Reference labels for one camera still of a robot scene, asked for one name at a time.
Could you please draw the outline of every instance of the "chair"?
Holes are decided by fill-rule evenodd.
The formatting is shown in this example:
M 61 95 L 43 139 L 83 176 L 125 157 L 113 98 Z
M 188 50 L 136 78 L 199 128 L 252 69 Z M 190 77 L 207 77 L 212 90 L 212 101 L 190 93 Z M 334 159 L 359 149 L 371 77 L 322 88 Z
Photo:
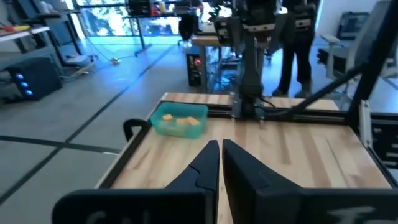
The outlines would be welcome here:
M 329 44 L 329 48 L 320 48 L 318 50 L 318 62 L 326 65 L 326 77 L 332 79 L 341 77 L 349 69 L 365 62 L 382 26 L 384 15 L 388 10 L 390 2 L 391 0 L 381 0 L 376 3 L 369 18 L 350 47 L 338 47 L 340 46 L 340 39 L 332 35 L 320 34 L 320 37 Z M 381 77 L 397 76 L 396 48 L 395 44 L 391 51 L 391 57 L 384 64 Z M 357 78 L 347 83 L 344 90 L 337 95 L 337 100 L 340 101 L 339 107 L 352 100 L 352 95 L 348 94 L 348 90 L 350 85 L 358 81 Z

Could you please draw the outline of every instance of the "white wall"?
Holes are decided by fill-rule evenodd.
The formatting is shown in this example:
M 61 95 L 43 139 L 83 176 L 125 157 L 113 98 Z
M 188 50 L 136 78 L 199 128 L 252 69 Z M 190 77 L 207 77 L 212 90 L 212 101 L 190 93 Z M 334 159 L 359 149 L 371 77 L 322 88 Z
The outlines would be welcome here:
M 7 8 L 3 0 L 0 0 L 0 21 L 8 24 Z M 14 41 L 0 42 L 0 52 L 19 52 L 18 46 Z
M 344 12 L 371 12 L 378 0 L 321 0 L 317 32 L 336 35 Z

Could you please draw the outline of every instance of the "gray floor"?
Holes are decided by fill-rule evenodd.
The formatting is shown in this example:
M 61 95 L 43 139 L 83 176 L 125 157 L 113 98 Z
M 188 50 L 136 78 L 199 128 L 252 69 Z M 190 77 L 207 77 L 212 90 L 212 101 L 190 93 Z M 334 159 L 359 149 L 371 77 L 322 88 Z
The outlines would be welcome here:
M 169 38 L 170 43 L 177 40 Z M 104 53 L 95 74 L 72 80 L 38 102 L 0 105 L 0 195 L 7 198 L 0 202 L 0 223 L 50 223 L 54 203 L 72 190 L 92 188 L 116 157 L 102 152 L 123 148 L 123 121 L 145 118 L 165 92 L 195 91 L 188 87 L 185 56 L 176 44 L 154 45 L 139 57 L 110 65 L 109 58 L 132 55 L 139 48 L 128 41 L 93 41 L 95 48 L 86 50 Z M 317 90 L 331 80 L 317 65 L 316 53 L 314 47 Z M 279 81 L 281 59 L 277 52 L 272 64 L 264 65 L 267 95 Z M 398 112 L 397 85 L 396 80 L 379 80 L 371 98 L 373 111 Z M 293 80 L 289 95 L 298 90 Z M 29 174 L 34 167 L 39 171 Z M 21 180 L 27 173 L 30 178 Z M 25 184 L 13 191 L 18 181 Z

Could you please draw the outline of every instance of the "transparent container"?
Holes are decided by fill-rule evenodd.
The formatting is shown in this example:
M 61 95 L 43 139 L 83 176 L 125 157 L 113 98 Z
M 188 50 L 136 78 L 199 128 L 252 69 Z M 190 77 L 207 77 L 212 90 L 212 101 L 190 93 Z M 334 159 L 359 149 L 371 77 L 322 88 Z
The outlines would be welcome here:
M 197 139 L 205 128 L 208 108 L 205 105 L 188 103 L 163 102 L 150 117 L 150 121 L 158 134 Z M 170 114 L 173 119 L 164 121 L 163 116 Z M 178 123 L 177 119 L 195 118 L 197 125 Z

